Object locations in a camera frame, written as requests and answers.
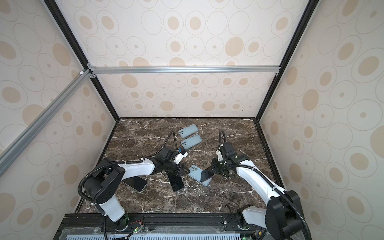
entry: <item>black metal frame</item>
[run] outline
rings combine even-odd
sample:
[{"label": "black metal frame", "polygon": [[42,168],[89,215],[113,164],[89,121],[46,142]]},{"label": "black metal frame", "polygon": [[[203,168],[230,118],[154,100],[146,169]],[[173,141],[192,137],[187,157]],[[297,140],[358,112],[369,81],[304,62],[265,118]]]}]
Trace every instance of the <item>black metal frame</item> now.
[{"label": "black metal frame", "polygon": [[[81,65],[84,69],[89,69],[89,71],[92,73],[92,70],[88,67],[88,60],[85,56],[83,50],[81,49],[79,43],[77,42],[73,32],[71,31],[71,28],[69,27],[68,23],[66,22],[63,14],[61,13],[58,5],[56,4],[55,0],[44,0],[45,4],[47,5],[49,11],[51,12],[53,18],[57,22],[57,25],[60,27],[61,32],[67,39],[69,45],[73,49],[74,53],[76,54],[76,57],[79,59]],[[99,93],[101,99],[104,101],[105,105],[107,106],[108,110],[112,114],[112,117],[115,119],[115,121],[119,120],[119,115],[117,114],[115,108],[113,107],[110,99],[108,98],[107,94],[104,91],[104,88],[100,84],[100,81],[95,76],[94,78],[91,78],[91,81],[93,85],[95,86],[97,92]]]},{"label": "black metal frame", "polygon": [[[46,3],[49,11],[53,15],[54,19],[56,20],[58,26],[60,27],[61,31],[63,32],[64,36],[66,37],[67,41],[71,45],[74,53],[76,54],[77,58],[80,60],[82,66],[84,69],[89,69],[87,63],[88,60],[83,53],[79,43],[77,42],[74,34],[72,33],[69,25],[67,24],[63,14],[61,13],[59,7],[57,6],[56,2],[54,0],[44,0]],[[304,10],[304,13],[300,19],[300,22],[298,24],[298,27],[292,37],[291,42],[289,43],[289,46],[287,48],[287,51],[281,61],[280,64],[280,71],[278,75],[273,79],[271,86],[266,94],[266,97],[264,98],[262,105],[260,107],[260,110],[254,118],[254,124],[257,129],[257,132],[259,134],[260,140],[263,144],[263,148],[265,151],[265,155],[267,157],[268,163],[270,165],[270,168],[272,170],[272,174],[275,177],[275,182],[276,184],[282,186],[282,181],[281,177],[277,171],[277,167],[275,164],[275,161],[272,157],[271,151],[268,147],[268,144],[266,142],[265,136],[263,134],[262,128],[260,126],[260,119],[266,110],[269,101],[272,98],[272,95],[279,84],[280,79],[282,78],[282,75],[284,74],[285,69],[287,68],[287,65],[293,55],[293,52],[295,51],[299,40],[301,39],[301,36],[304,33],[304,30],[318,4],[319,0],[309,0],[307,7]],[[98,93],[100,94],[101,98],[103,99],[105,105],[111,112],[113,118],[116,121],[116,124],[114,126],[113,131],[111,132],[111,135],[108,138],[107,144],[105,148],[103,149],[101,158],[104,156],[104,153],[106,151],[106,148],[113,136],[113,133],[115,131],[115,128],[117,127],[119,120],[120,119],[129,119],[129,118],[119,118],[116,110],[114,109],[111,101],[107,97],[103,87],[101,86],[99,80],[97,77],[92,78],[92,83],[94,84],[95,88],[97,89]],[[78,212],[80,206],[81,206],[82,201],[78,204],[76,208],[76,212]],[[211,213],[211,214],[204,214],[204,213],[199,213],[199,214],[158,214],[158,213],[149,213],[149,214],[130,214],[131,217],[136,218],[136,217],[142,217],[147,225],[150,225],[151,227],[155,226],[223,226],[224,228],[228,228],[230,224],[230,220],[228,218],[231,218],[229,213]],[[65,227],[101,227],[103,229],[103,222],[104,222],[104,217],[101,214],[67,214],[65,215],[59,230],[57,231],[54,239],[58,239],[59,236],[61,235],[61,231]],[[241,231],[240,229],[236,229],[235,232],[240,232],[245,236],[244,234],[247,233],[247,231]]]}]

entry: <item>phone case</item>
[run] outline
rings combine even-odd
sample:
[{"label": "phone case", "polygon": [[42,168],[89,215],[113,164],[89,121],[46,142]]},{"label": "phone case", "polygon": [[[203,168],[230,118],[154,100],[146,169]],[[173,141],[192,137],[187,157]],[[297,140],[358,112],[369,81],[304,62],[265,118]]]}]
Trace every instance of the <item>phone case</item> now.
[{"label": "phone case", "polygon": [[201,143],[203,140],[201,139],[201,137],[199,135],[195,135],[195,136],[192,136],[192,137],[189,137],[183,141],[181,141],[181,145],[183,146],[184,149],[188,149],[188,148],[191,148],[199,143]]},{"label": "phone case", "polygon": [[192,124],[188,127],[183,128],[182,130],[179,130],[179,134],[182,138],[188,137],[189,135],[197,132],[199,129],[196,127],[195,124]]},{"label": "phone case", "polygon": [[195,179],[196,181],[198,181],[199,183],[203,184],[204,186],[208,186],[209,182],[211,182],[212,178],[209,178],[207,180],[205,180],[204,182],[200,182],[200,178],[201,178],[201,172],[203,171],[201,168],[197,167],[196,165],[192,165],[190,168],[189,168],[189,173],[188,175]]}]

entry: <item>wallpaper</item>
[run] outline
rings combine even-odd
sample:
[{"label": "wallpaper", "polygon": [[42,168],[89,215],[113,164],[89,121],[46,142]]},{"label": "wallpaper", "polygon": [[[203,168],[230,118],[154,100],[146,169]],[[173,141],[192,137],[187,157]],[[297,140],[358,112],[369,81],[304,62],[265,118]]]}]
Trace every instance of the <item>wallpaper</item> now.
[{"label": "wallpaper", "polygon": [[314,240],[384,236],[384,1],[318,6],[261,125]]},{"label": "wallpaper", "polygon": [[56,0],[93,66],[280,65],[308,0]]},{"label": "wallpaper", "polygon": [[38,0],[1,0],[0,29],[1,154],[82,67]]},{"label": "wallpaper", "polygon": [[274,73],[99,74],[120,117],[254,117]]},{"label": "wallpaper", "polygon": [[0,177],[0,239],[51,240],[115,121],[87,80]]}]

